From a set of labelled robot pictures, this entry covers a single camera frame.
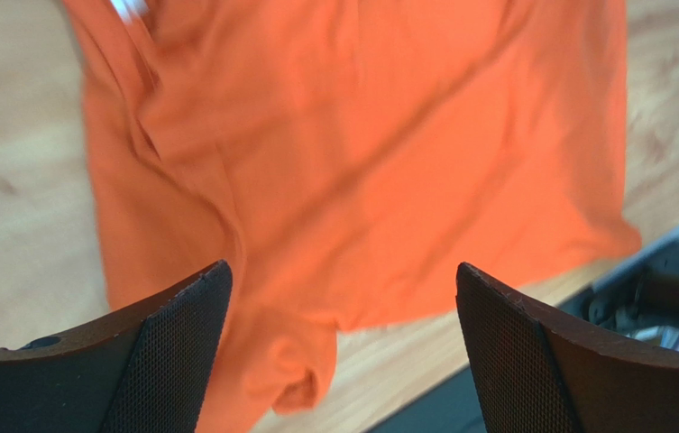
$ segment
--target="white tag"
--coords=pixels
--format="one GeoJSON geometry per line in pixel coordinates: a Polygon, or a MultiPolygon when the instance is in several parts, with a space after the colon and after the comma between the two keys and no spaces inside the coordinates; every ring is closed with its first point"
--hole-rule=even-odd
{"type": "Polygon", "coordinates": [[[139,16],[147,12],[147,4],[144,3],[144,0],[110,0],[110,2],[124,23],[129,23],[132,16],[139,16]]]}

